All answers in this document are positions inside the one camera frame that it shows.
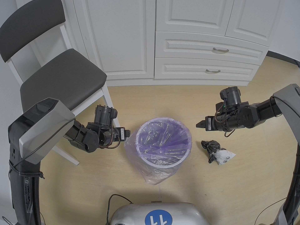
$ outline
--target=metal handle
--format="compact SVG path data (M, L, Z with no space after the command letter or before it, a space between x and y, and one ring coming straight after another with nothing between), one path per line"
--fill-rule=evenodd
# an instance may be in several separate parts
M218 70L218 71L210 71L210 70L206 69L206 72L210 72L210 73L219 73L219 72L221 72L221 70Z
M229 52L229 49L227 49L227 50L222 50L222 49L216 49L215 47L213 48L213 50L218 51L218 52L223 52L223 53Z

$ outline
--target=drawer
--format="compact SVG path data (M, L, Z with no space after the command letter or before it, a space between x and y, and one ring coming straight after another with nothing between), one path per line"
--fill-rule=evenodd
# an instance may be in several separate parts
M197 58L155 58L154 78L251 81L259 65Z
M269 50L241 39L192 32L156 32L155 41L157 58L204 58L261 65Z

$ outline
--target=white chair leg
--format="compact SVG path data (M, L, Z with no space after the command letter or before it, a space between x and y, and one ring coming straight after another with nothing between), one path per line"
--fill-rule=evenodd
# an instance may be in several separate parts
M104 97L106 105L108 107L113 107L113 102L110 98L110 93L108 92L108 88L107 88L106 83L104 84L104 86L101 89L102 89L102 92L103 92L103 97ZM118 118L115 118L113 120L113 123L114 123L115 127L120 127L120 123L119 123Z
M68 154L66 151L62 150L58 146L54 146L52 148L53 151L57 152L59 155L63 156L64 158L68 159L71 163L74 163L75 165L79 164L79 161L77 161L75 158L73 158L70 154Z

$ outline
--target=gray chair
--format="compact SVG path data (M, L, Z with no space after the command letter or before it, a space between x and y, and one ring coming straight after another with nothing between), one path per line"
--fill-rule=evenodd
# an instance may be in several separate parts
M79 52L71 48L64 26L61 0L32 0L15 11L0 28L0 55L21 85L20 95L25 112L45 98L59 99L75 116L104 96L113 107L106 85L106 74ZM60 25L67 50L22 81L11 57L49 29ZM54 151L74 164L79 162L55 146Z

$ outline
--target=bin liner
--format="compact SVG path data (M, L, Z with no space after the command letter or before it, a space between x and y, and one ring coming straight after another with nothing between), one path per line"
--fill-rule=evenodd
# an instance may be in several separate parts
M189 129L172 118L154 118L125 141L129 160L145 181L156 185L174 175L192 148Z

